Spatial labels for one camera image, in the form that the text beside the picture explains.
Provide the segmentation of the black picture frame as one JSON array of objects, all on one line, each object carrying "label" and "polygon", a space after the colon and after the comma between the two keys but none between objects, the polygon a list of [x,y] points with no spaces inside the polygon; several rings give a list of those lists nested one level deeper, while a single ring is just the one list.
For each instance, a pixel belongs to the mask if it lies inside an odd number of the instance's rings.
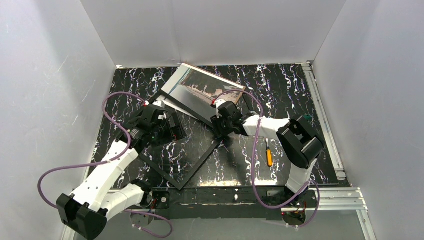
[{"label": "black picture frame", "polygon": [[186,137],[162,146],[150,146],[144,150],[140,155],[137,177],[153,187],[182,190],[219,143],[210,126],[164,96],[159,96],[157,99],[162,100],[165,108],[179,117]]}]

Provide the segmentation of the photo with backing board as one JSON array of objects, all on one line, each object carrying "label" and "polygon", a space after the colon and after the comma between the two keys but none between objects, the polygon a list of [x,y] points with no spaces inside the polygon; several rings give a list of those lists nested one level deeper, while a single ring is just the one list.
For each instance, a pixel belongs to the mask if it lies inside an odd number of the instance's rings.
[{"label": "photo with backing board", "polygon": [[235,89],[245,90],[246,87],[183,63],[161,91],[179,108],[211,127],[211,117],[216,114],[216,109],[211,107],[212,101],[219,94]]}]

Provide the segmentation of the orange handled screwdriver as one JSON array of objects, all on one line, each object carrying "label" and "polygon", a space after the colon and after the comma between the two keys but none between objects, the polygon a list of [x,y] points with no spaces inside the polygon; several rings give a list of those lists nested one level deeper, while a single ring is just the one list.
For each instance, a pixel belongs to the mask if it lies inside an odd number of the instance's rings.
[{"label": "orange handled screwdriver", "polygon": [[272,152],[271,152],[271,149],[270,149],[270,146],[269,146],[269,139],[268,138],[265,139],[265,144],[266,144],[265,150],[266,150],[267,166],[271,168],[273,166],[274,160],[273,160],[273,155],[272,155]]}]

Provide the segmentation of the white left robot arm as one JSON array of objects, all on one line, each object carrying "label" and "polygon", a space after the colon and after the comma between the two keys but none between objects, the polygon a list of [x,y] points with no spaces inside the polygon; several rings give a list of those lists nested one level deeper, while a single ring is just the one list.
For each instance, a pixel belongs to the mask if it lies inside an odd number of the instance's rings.
[{"label": "white left robot arm", "polygon": [[178,114],[167,109],[162,101],[144,106],[121,129],[123,135],[112,143],[87,179],[69,195],[62,194],[56,201],[61,221],[87,240],[96,239],[109,220],[130,207],[152,207],[155,202],[152,187],[140,179],[131,181],[116,193],[108,193],[145,149],[186,137]]}]

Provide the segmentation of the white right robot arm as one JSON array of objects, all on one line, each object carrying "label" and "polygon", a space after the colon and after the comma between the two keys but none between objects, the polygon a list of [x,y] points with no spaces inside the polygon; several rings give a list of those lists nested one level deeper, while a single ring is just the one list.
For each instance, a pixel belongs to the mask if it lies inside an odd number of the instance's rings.
[{"label": "white right robot arm", "polygon": [[298,196],[306,190],[306,183],[326,143],[304,116],[276,119],[256,113],[243,115],[232,101],[222,99],[213,100],[211,106],[216,110],[211,122],[219,137],[235,133],[279,141],[291,163],[285,193]]}]

